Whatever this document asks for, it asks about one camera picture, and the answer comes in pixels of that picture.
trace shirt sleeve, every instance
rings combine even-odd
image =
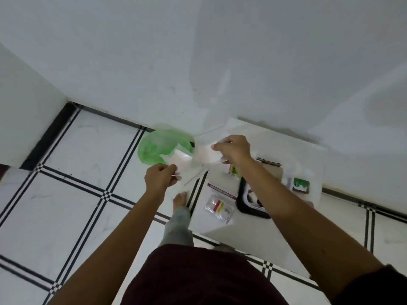
[[[405,300],[406,289],[407,277],[387,265],[355,279],[332,304],[396,304]]]

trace maroon shirt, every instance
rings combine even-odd
[[[349,304],[356,300],[358,304],[366,303],[369,299],[367,289],[371,290],[372,284],[384,285],[392,290],[391,293],[401,294],[399,287],[407,287],[407,278],[391,267],[384,267],[355,280],[333,304]],[[377,294],[382,292],[372,291],[374,303],[378,299]],[[150,254],[127,287],[121,304],[282,305],[287,302],[244,256],[168,244]]]

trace person's left hand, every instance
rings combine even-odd
[[[146,182],[146,193],[164,197],[168,187],[177,182],[174,176],[176,165],[155,164],[147,169],[144,180]]]

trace person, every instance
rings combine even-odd
[[[244,136],[229,136],[212,148],[244,176],[330,302],[372,304],[404,298],[407,278],[282,186],[251,158]],[[174,165],[164,164],[147,169],[143,196],[49,304],[112,303],[167,187],[176,183],[175,171]],[[174,199],[163,241],[127,287],[121,304],[287,304],[244,256],[230,248],[195,248],[185,203],[185,193]]]

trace person's right arm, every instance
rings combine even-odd
[[[232,135],[212,146],[250,184],[264,208],[332,301],[356,278],[383,264],[321,213],[304,203],[250,156],[246,137]]]

